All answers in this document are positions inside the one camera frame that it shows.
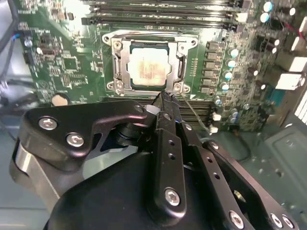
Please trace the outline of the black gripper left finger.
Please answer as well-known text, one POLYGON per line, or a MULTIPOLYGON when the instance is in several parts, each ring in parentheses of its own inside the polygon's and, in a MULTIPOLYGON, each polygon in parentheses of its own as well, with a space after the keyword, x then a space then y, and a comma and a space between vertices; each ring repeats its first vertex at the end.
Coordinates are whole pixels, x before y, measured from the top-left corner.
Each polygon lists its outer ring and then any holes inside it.
POLYGON ((10 175, 52 218, 181 218, 187 209, 176 97, 41 107, 21 121, 10 175))

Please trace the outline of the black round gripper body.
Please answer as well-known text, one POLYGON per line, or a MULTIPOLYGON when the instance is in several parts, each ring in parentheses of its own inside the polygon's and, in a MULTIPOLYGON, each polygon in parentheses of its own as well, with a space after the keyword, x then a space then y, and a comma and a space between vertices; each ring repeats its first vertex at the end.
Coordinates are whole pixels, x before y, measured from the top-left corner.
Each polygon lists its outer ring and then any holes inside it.
POLYGON ((164 162, 166 172, 154 177, 154 156, 137 153, 67 191, 55 205, 50 230, 175 230, 188 209, 187 176, 184 192, 174 182, 175 161, 164 162))

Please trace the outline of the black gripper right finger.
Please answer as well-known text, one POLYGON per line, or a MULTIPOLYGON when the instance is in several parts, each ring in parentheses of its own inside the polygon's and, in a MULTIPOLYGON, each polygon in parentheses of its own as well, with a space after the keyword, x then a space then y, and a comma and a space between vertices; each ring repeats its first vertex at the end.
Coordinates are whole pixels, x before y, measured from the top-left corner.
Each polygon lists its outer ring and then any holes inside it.
POLYGON ((294 218, 214 140, 201 142, 171 96, 187 176, 188 209, 176 230, 296 230, 294 218))

